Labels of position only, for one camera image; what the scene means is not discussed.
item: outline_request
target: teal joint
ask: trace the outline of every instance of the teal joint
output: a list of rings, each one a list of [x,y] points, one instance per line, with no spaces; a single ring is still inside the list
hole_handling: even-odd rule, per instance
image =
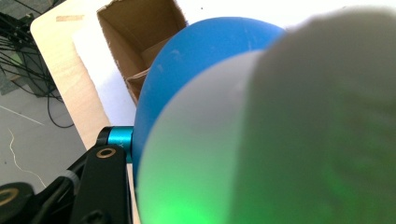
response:
[[[126,162],[132,163],[132,136],[134,126],[115,126],[111,129],[107,139],[108,145],[117,145],[126,152]]]

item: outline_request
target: blue balloon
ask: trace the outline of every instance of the blue balloon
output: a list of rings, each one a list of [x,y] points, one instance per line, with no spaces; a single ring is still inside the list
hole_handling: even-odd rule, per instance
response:
[[[222,60],[267,49],[283,34],[283,29],[264,21],[226,17],[196,22],[173,36],[154,60],[140,92],[133,136],[134,182],[152,126],[184,85]]]

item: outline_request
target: cardboard box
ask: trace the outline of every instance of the cardboard box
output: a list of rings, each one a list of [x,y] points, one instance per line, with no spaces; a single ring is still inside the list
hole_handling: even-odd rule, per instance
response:
[[[97,12],[105,39],[137,104],[149,68],[166,42],[186,27],[173,0],[113,1]]]

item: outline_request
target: concrete floor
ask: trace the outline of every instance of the concrete floor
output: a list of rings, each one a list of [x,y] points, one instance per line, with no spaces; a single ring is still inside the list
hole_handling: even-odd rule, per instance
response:
[[[57,123],[72,123],[62,103],[51,99],[50,111]],[[0,96],[0,186],[21,181],[31,184],[36,193],[44,188],[37,176],[15,164],[10,131],[15,136],[12,148],[17,164],[39,175],[45,185],[85,152],[74,126],[61,129],[50,121],[47,98],[36,98],[21,89],[12,91]]]

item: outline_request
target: white paper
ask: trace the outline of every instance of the white paper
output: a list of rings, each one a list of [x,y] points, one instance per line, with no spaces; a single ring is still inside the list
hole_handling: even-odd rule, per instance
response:
[[[395,0],[176,0],[189,24],[215,17],[246,17],[292,28],[313,16],[361,6],[396,8]]]
[[[116,66],[96,16],[73,35],[77,53],[84,62],[102,106],[114,126],[133,126],[136,106]]]

